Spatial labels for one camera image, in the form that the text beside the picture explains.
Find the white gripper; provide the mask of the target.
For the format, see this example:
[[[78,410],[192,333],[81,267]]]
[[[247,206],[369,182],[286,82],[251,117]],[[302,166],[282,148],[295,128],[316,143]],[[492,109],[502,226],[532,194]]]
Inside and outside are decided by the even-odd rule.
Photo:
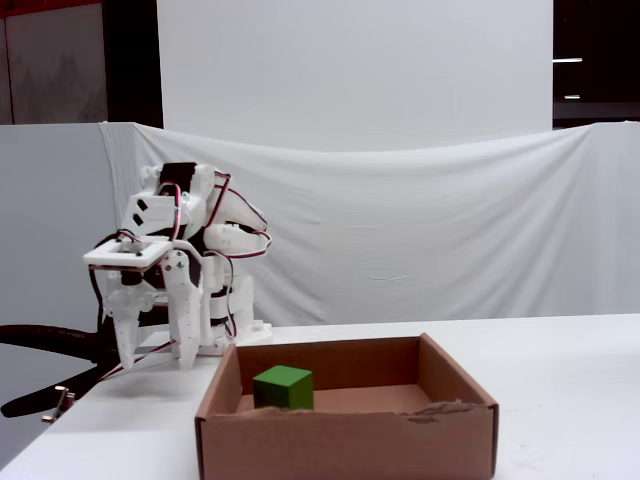
[[[204,251],[203,227],[207,213],[206,197],[200,194],[165,191],[154,195],[143,191],[130,197],[119,232],[134,242],[183,240],[197,251]],[[175,341],[172,352],[181,370],[192,368],[200,346],[201,291],[190,278],[190,260],[186,253],[171,250],[162,261],[167,295],[169,332]],[[150,284],[127,286],[109,284],[104,300],[112,318],[121,366],[130,370],[139,345],[141,312],[149,312],[158,291]]]

